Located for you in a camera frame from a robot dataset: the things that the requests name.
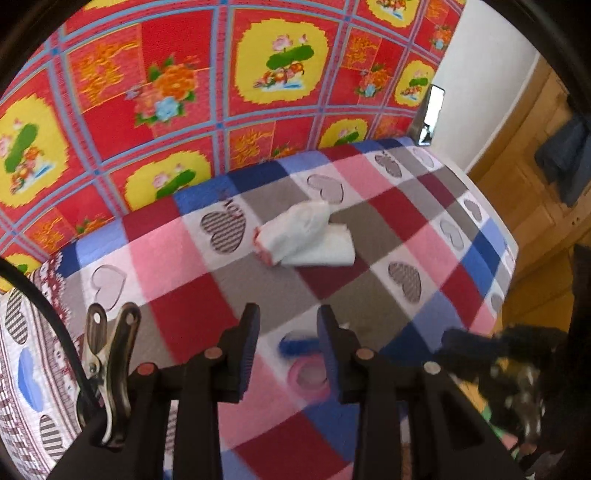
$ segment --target plaid bedspread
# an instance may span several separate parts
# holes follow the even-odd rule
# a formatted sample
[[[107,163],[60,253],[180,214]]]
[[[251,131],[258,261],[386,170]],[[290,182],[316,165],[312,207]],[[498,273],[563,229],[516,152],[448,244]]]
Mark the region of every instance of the plaid bedspread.
[[[270,268],[253,254],[253,230],[308,199],[330,202],[331,221],[349,227],[354,266]],[[406,140],[233,171],[113,221],[52,261],[64,278],[60,307],[74,338],[94,301],[110,319],[126,301],[141,306],[132,367],[184,362],[214,345],[247,302],[260,305],[250,388],[239,405],[219,406],[225,478],[241,480],[350,478],[357,408],[298,391],[293,371],[314,359],[278,353],[286,333],[316,331],[321,304],[364,345],[416,364],[431,358],[450,327],[488,333],[514,267],[473,193]],[[64,414],[54,422],[71,430],[72,420]]]

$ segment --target white towel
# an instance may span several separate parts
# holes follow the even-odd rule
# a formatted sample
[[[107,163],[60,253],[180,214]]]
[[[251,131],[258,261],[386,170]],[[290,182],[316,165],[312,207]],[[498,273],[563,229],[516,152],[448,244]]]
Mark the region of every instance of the white towel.
[[[255,251],[268,265],[276,265],[315,240],[328,225],[326,202],[301,202],[255,230]]]
[[[346,225],[328,224],[315,240],[281,260],[281,265],[350,267],[355,263],[353,238]]]

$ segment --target blue brush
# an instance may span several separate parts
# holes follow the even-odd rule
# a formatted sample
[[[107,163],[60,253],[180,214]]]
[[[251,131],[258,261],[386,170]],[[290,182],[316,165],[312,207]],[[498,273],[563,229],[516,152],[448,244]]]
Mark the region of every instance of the blue brush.
[[[320,342],[307,332],[290,332],[281,339],[278,349],[282,357],[296,358],[320,353]]]

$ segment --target yellow circle motif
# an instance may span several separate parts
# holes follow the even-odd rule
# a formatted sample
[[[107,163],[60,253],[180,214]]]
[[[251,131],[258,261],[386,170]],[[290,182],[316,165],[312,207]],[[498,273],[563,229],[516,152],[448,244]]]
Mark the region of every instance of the yellow circle motif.
[[[329,126],[318,144],[319,148],[361,142],[368,133],[368,124],[360,118],[344,118]]]
[[[26,205],[67,167],[67,143],[53,110],[36,95],[0,118],[0,202]]]
[[[421,0],[365,0],[371,12],[380,20],[397,28],[413,23]]]
[[[130,175],[125,184],[125,200],[132,210],[138,210],[211,177],[205,155],[198,151],[176,152],[158,162],[148,163]]]
[[[17,267],[21,272],[28,275],[33,270],[38,269],[41,264],[33,257],[25,254],[12,254],[6,257],[11,264]],[[8,291],[12,288],[12,284],[8,283],[3,278],[0,278],[0,291]]]
[[[306,22],[253,23],[236,50],[235,85],[245,100],[264,105],[308,96],[322,77],[329,46]]]
[[[127,0],[92,0],[85,5],[84,10],[90,10],[91,8],[106,8],[112,7],[117,4],[122,4]]]
[[[400,105],[418,106],[423,101],[435,70],[420,60],[410,62],[404,69],[394,95]]]

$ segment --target patterned blanket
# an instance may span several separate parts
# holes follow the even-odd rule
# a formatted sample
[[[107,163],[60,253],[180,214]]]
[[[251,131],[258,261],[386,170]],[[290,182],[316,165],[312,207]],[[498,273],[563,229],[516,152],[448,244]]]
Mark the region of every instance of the patterned blanket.
[[[331,221],[349,227],[352,267],[270,268],[253,254],[254,229],[308,199],[330,202]],[[424,362],[450,327],[490,331],[514,262],[466,185],[403,139],[300,153],[180,190],[66,246],[33,280],[78,341],[94,301],[110,319],[126,301],[140,305],[132,368],[188,360],[258,303],[250,388],[239,405],[219,406],[224,478],[344,480],[358,410],[302,387],[298,376],[318,358],[288,361],[280,340],[315,334],[327,303],[364,345]],[[3,296],[0,314],[0,433],[21,471],[43,478],[77,432],[74,383],[20,293]],[[173,406],[167,470],[175,417]]]

